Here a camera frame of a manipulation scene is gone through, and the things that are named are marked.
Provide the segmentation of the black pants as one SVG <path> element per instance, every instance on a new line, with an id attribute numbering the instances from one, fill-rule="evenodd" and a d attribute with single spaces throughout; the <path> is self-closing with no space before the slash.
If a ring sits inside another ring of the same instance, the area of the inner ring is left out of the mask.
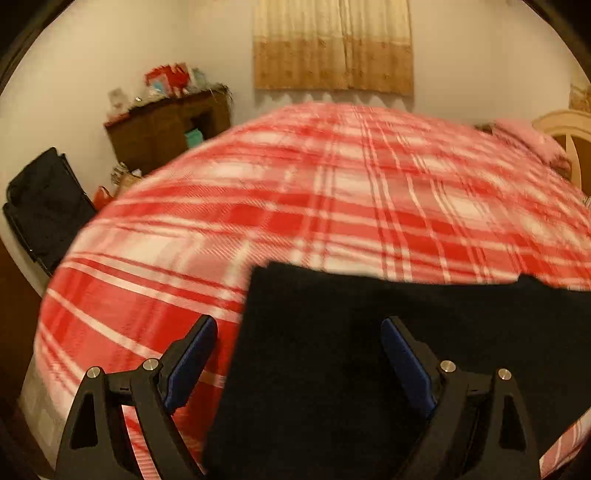
<path id="1" fill-rule="evenodd" d="M 523 397 L 538 458 L 590 407 L 590 296 L 522 275 L 434 285 L 256 267 L 202 463 L 213 479 L 396 479 L 382 323 Z"/>

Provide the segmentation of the black folding chair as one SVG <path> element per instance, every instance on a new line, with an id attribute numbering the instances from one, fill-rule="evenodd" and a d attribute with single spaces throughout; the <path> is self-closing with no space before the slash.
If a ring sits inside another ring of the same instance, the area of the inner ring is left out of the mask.
<path id="1" fill-rule="evenodd" d="M 97 210 L 66 156 L 51 147 L 10 181 L 3 213 L 31 260 L 52 276 Z"/>

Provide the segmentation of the red plastic bag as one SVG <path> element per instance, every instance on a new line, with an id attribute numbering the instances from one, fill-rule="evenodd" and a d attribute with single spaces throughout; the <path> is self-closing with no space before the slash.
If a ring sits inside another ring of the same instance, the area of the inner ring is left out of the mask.
<path id="1" fill-rule="evenodd" d="M 114 197 L 105 186 L 99 186 L 93 196 L 93 206 L 97 212 L 108 206 Z"/>

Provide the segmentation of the floral patterned bag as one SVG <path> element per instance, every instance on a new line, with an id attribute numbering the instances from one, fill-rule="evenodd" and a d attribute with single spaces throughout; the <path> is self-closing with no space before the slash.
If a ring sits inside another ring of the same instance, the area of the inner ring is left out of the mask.
<path id="1" fill-rule="evenodd" d="M 111 171 L 113 197 L 116 198 L 123 195 L 141 179 L 142 172 L 140 169 L 130 170 L 124 163 L 118 162 Z"/>

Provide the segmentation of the red white plaid bedspread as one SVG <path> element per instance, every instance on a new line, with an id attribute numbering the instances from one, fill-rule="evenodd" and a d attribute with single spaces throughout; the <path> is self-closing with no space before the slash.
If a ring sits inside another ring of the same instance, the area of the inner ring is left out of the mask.
<path id="1" fill-rule="evenodd" d="M 172 420 L 204 479 L 208 432 L 252 270 L 279 263 L 394 283 L 527 275 L 590 296 L 590 199 L 534 155 L 386 108 L 291 105 L 153 172 L 88 222 L 41 305 L 36 368 L 65 424 L 95 366 L 160 358 L 202 315 L 217 339 Z M 131 406 L 141 479 L 161 479 Z M 538 479 L 590 475 L 590 407 L 538 458 Z"/>

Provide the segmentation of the pink folded blanket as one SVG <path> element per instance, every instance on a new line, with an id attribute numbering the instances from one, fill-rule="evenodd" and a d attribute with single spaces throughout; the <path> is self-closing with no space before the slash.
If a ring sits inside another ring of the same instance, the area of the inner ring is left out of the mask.
<path id="1" fill-rule="evenodd" d="M 491 127 L 498 140 L 529 152 L 543 165 L 569 177 L 572 162 L 565 149 L 553 137 L 536 129 L 531 123 L 518 120 L 497 119 Z"/>

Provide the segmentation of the dark wooden desk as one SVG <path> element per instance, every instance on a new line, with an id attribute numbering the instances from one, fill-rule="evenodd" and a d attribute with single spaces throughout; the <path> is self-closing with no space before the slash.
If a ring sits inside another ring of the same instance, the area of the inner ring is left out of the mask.
<path id="1" fill-rule="evenodd" d="M 230 128 L 229 92 L 224 85 L 182 98 L 137 107 L 104 125 L 116 160 L 146 175 L 190 149 L 186 134 L 209 140 Z"/>

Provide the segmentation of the cream wooden headboard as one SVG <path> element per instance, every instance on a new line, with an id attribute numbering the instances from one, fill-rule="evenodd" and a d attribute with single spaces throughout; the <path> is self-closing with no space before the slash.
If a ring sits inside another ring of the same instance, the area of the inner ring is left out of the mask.
<path id="1" fill-rule="evenodd" d="M 590 195 L 591 114 L 579 110 L 557 110 L 533 121 L 533 126 L 558 140 L 572 164 L 571 182 Z"/>

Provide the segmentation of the teal box under desk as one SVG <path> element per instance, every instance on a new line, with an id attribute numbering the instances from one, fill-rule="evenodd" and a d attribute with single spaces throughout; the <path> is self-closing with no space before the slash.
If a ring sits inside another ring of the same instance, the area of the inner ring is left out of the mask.
<path id="1" fill-rule="evenodd" d="M 199 129 L 193 129 L 184 133 L 186 146 L 192 149 L 204 142 L 204 136 Z"/>

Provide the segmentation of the white card on desk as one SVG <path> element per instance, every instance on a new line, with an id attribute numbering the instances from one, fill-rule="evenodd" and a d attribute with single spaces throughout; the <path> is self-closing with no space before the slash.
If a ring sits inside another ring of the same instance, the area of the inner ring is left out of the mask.
<path id="1" fill-rule="evenodd" d="M 116 88 L 108 92 L 110 103 L 110 112 L 115 115 L 122 115 L 128 111 L 129 100 L 121 88 Z"/>

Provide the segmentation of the gold padded cushion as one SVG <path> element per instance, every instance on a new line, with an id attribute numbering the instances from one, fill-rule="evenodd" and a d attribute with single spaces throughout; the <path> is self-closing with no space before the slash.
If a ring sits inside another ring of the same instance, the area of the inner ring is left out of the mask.
<path id="1" fill-rule="evenodd" d="M 577 86 L 572 84 L 569 95 L 569 108 L 571 110 L 591 112 L 591 86 Z"/>

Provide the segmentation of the red gift bag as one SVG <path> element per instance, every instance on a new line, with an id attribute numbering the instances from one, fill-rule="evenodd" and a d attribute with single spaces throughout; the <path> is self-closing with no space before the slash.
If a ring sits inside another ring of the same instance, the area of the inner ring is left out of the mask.
<path id="1" fill-rule="evenodd" d="M 153 68 L 144 75 L 144 82 L 168 97 L 180 98 L 187 92 L 191 78 L 186 64 L 181 62 Z"/>

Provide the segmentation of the beige patterned curtain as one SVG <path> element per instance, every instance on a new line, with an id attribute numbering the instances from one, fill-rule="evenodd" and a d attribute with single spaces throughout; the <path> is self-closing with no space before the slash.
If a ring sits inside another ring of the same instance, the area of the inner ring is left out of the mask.
<path id="1" fill-rule="evenodd" d="M 252 51 L 257 90 L 414 95 L 406 0 L 259 1 Z"/>

